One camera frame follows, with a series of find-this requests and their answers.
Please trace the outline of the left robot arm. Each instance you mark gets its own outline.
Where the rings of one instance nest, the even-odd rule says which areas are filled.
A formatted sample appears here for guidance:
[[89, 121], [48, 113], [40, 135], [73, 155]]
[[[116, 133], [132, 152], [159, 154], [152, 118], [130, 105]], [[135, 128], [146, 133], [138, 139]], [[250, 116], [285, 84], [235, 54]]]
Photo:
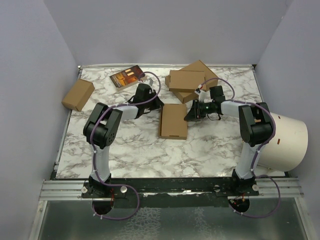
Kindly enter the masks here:
[[145, 83], [138, 84], [135, 95], [126, 103], [107, 106], [99, 102], [95, 105], [83, 128], [83, 135], [92, 148], [91, 173], [86, 187], [89, 192], [94, 191], [103, 198], [115, 186], [111, 183], [109, 152], [120, 123], [138, 119], [163, 106], [158, 93]]

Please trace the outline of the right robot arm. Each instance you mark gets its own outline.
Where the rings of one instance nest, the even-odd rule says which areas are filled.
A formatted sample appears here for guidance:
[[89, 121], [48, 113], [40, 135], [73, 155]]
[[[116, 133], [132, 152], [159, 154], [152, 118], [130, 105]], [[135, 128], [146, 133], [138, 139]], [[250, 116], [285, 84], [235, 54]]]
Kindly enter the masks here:
[[184, 120], [199, 121], [209, 114], [238, 118], [243, 147], [240, 160], [232, 171], [229, 189], [234, 195], [240, 196], [255, 183], [260, 153], [275, 136], [276, 124], [265, 102], [227, 100], [220, 85], [211, 87], [209, 93], [211, 102], [193, 100]]

